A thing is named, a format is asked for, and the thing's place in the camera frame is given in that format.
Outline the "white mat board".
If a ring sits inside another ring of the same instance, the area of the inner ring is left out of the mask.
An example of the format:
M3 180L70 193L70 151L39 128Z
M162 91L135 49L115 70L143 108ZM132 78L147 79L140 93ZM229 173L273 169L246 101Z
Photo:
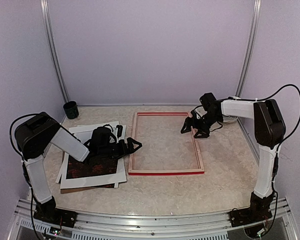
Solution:
M71 127L69 131L73 133L77 138L79 138L82 142L84 142L92 135L92 131L94 129L105 124L106 123L79 125L77 127ZM99 187L108 184L114 184L114 186L117 188L119 183L124 183L127 181L125 161L123 157L120 158L117 162L116 173L79 178L67 177L68 161L69 154L65 153L57 179L55 181L56 183L60 183L60 189L62 191L69 189Z

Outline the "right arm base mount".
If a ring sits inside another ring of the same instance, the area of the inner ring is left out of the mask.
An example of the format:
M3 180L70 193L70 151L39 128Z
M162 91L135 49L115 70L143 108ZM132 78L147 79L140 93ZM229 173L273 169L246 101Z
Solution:
M273 216L270 210L253 213L249 207L242 209L234 208L228 214L233 228L265 221Z

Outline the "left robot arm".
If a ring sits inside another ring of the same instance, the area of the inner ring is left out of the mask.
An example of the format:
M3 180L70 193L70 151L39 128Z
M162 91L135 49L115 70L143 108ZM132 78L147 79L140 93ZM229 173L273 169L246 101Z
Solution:
M44 153L49 144L88 166L119 160L143 146L131 137L120 139L109 124L95 128L90 139L82 143L46 112L28 114L27 118L16 129L9 129L10 143L21 156L23 174L36 203L37 216L51 223L59 220L61 214L44 170Z

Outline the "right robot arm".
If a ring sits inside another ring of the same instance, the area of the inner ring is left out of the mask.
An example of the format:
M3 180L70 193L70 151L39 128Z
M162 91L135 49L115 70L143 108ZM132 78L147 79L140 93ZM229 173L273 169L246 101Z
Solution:
M250 206L245 210L232 211L232 217L237 220L246 218L256 222L261 218L270 218L270 204L275 195L274 180L278 171L278 152L286 133L286 126L279 106L274 99L243 100L227 98L217 100L209 92L200 99L204 115L199 115L195 109L187 117L181 128L185 134L196 130L194 137L208 138L211 126L223 123L225 116L252 119L254 121L254 137L259 147L259 169L256 185L250 197Z

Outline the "red wooden picture frame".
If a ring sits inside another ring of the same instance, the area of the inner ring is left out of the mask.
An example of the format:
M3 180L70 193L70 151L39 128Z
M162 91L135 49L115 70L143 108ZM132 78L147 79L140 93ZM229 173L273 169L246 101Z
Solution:
M204 162L194 131L180 129L189 117L186 111L136 112L132 138L142 147L129 157L131 176L176 176L204 174Z

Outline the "autumn forest photo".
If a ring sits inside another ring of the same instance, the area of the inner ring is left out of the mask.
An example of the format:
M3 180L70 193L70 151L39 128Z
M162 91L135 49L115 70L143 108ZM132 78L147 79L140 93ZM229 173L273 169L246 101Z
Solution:
M89 165L68 157L66 179L88 178L115 174L117 172L118 160L104 159L96 164Z

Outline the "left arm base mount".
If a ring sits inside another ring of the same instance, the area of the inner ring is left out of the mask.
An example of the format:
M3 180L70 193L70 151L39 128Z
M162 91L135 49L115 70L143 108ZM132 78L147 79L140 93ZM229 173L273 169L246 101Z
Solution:
M74 228L78 213L71 210L55 208L52 215L35 210L33 217L45 223L58 225L60 227Z

